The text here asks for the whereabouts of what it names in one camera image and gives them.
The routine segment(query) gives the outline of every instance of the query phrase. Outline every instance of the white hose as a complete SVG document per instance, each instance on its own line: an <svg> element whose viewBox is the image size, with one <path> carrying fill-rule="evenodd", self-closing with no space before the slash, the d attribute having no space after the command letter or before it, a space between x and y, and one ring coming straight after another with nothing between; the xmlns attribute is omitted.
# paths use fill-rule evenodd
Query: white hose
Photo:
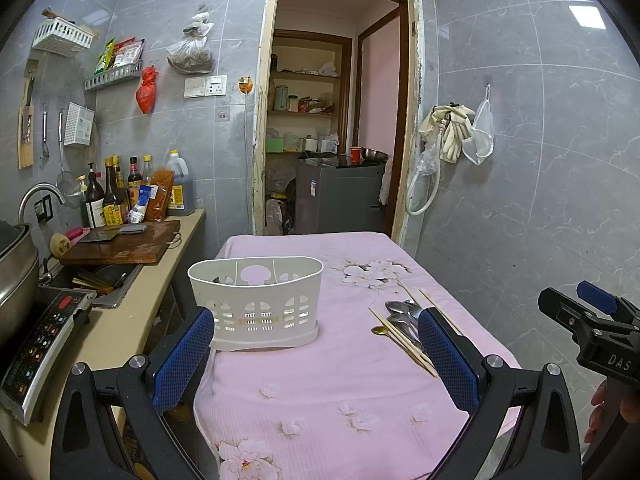
<svg viewBox="0 0 640 480"><path fill-rule="evenodd" d="M442 142L442 134L439 133L436 138L436 160L438 165L436 167L436 182L433 185L433 189L431 190L431 195L429 196L427 202L418 209L418 211L412 211L412 195L414 194L415 184L418 182L418 177L420 177L420 171L416 171L414 177L411 180L411 184L409 184L409 189L406 192L406 201L404 202L404 208L406 209L407 214L411 216L418 216L427 211L427 208L433 202L433 199L436 198L436 193L438 192L438 186L440 184L440 144Z"/></svg>

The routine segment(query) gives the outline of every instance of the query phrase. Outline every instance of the wooden cutting board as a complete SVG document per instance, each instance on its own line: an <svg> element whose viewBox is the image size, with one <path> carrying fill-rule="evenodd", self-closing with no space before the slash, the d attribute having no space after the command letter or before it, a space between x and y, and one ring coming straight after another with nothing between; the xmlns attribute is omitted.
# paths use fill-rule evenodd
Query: wooden cutting board
<svg viewBox="0 0 640 480"><path fill-rule="evenodd" d="M180 221L144 223L144 233L76 244L58 260L62 265L156 264L180 230Z"/></svg>

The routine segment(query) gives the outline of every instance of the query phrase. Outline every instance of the chrome faucet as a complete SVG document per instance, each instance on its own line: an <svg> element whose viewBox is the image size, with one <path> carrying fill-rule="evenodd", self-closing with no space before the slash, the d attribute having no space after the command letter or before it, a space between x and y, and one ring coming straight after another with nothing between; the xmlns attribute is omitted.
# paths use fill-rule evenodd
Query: chrome faucet
<svg viewBox="0 0 640 480"><path fill-rule="evenodd" d="M62 192L56 186L54 186L53 184L48 184L47 182L36 184L24 194L22 200L20 201L20 207L18 208L18 224L24 224L24 210L27 207L27 202L34 193L37 193L39 191L50 191L58 197L58 201L61 205L66 204L64 195L62 195Z"/></svg>

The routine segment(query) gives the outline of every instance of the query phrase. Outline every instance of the red plastic bag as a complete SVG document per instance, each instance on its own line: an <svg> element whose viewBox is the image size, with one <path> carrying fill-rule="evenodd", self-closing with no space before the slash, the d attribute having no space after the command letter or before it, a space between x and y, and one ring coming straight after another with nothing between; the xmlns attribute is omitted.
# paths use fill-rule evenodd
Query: red plastic bag
<svg viewBox="0 0 640 480"><path fill-rule="evenodd" d="M158 70L151 65L142 71L142 84L136 90L136 101L143 114L148 114L156 101L156 77Z"/></svg>

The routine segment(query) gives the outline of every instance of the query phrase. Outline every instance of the red cup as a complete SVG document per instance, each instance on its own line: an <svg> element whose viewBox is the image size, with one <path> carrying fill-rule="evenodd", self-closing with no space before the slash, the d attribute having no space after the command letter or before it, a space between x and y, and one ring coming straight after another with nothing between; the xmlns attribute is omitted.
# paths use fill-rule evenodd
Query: red cup
<svg viewBox="0 0 640 480"><path fill-rule="evenodd" d="M351 147L351 163L359 164L360 163L360 153L362 152L362 148L360 146L352 146Z"/></svg>

